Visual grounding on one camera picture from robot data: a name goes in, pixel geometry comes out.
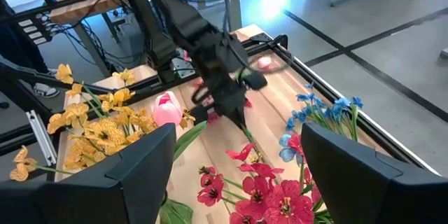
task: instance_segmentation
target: concrete floor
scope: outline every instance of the concrete floor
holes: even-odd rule
[[[329,7],[328,1],[241,0],[243,25],[255,23],[271,36],[287,34],[289,50],[296,57],[308,62],[343,95],[361,97],[364,112],[448,176],[448,61],[438,57],[448,47],[448,1],[351,0],[334,8]],[[213,7],[202,14],[219,25],[223,7]],[[426,21],[407,25],[392,36],[371,39],[421,18]],[[101,16],[91,17],[88,22],[104,47],[117,57],[141,51],[142,37],[135,24],[124,26],[122,43],[118,45]],[[102,78],[98,68],[82,60],[64,35],[56,36],[40,49],[49,67],[68,63],[75,77],[87,83]],[[81,47],[78,49],[90,58]],[[331,52],[337,56],[322,57]],[[62,101],[60,95],[43,102],[60,110]],[[0,117],[7,118],[0,133],[27,123],[24,113],[14,105],[0,111]],[[7,179],[11,159],[10,155],[0,157],[0,181]]]

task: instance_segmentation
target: red petal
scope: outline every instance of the red petal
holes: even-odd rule
[[[242,224],[243,216],[239,213],[230,214],[230,224]]]
[[[269,186],[267,184],[266,178],[256,176],[254,178],[254,182],[255,189],[259,190],[263,195],[266,195],[269,192]]]
[[[243,190],[247,194],[251,194],[251,191],[256,188],[253,178],[248,176],[243,180]]]
[[[285,197],[297,197],[300,194],[300,184],[299,181],[282,181],[280,184],[283,189]]]

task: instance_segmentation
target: yellow orchid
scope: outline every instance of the yellow orchid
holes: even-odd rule
[[[75,129],[80,129],[87,123],[89,106],[85,103],[70,104],[65,108],[64,117],[66,118],[66,124]]]
[[[68,64],[67,65],[60,64],[57,68],[57,73],[55,77],[57,80],[67,84],[72,84],[74,81],[70,66]]]
[[[119,77],[125,82],[125,85],[132,85],[135,83],[134,73],[127,69],[121,73],[112,73],[112,76]]]
[[[47,125],[47,132],[49,134],[54,134],[60,127],[66,125],[67,119],[64,115],[56,113],[50,117],[50,121]]]
[[[81,90],[83,89],[83,84],[73,83],[71,86],[71,90],[65,92],[69,97],[74,97],[75,95],[79,95]]]
[[[28,149],[22,146],[22,149],[15,156],[14,162],[16,167],[9,174],[9,178],[15,181],[26,181],[30,172],[36,169],[37,161],[33,158],[27,157]]]

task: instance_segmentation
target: green stem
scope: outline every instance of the green stem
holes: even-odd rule
[[[233,202],[232,200],[227,199],[227,198],[225,198],[225,197],[223,197],[223,200],[224,200],[225,202],[227,202],[227,203],[231,203],[232,205],[235,205],[235,204],[236,204],[236,203]]]
[[[53,169],[53,168],[48,168],[48,167],[44,167],[44,166],[41,166],[41,165],[38,165],[38,164],[35,164],[34,167],[37,168],[37,169],[42,169],[44,171],[49,171],[49,172],[59,172],[59,173],[62,173],[62,174],[70,174],[70,175],[74,174],[73,172],[62,171],[62,170]]]
[[[97,109],[97,107],[95,105],[92,104],[92,102],[90,102],[89,99],[85,98],[83,94],[81,94],[81,96],[84,98],[85,101],[87,101],[87,103],[92,107],[93,111],[95,111],[95,113],[97,114],[97,116],[99,118],[105,118],[104,115],[99,112],[99,110]]]
[[[230,194],[231,196],[236,197],[236,198],[238,198],[240,200],[247,200],[245,197],[243,197],[241,195],[238,195],[236,193],[230,192],[229,190],[223,189],[223,192],[227,193],[227,194]]]
[[[302,157],[302,164],[300,165],[300,191],[303,191],[303,185],[305,181],[305,162]]]

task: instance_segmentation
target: green leaf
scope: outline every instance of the green leaf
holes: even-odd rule
[[[207,126],[207,121],[200,122],[187,132],[185,132],[176,142],[174,147],[174,160],[176,160],[184,150],[199,136]]]
[[[303,191],[300,193],[300,195],[304,195],[304,194],[307,194],[310,190],[312,190],[313,189],[313,185],[307,185],[304,189],[303,189]]]

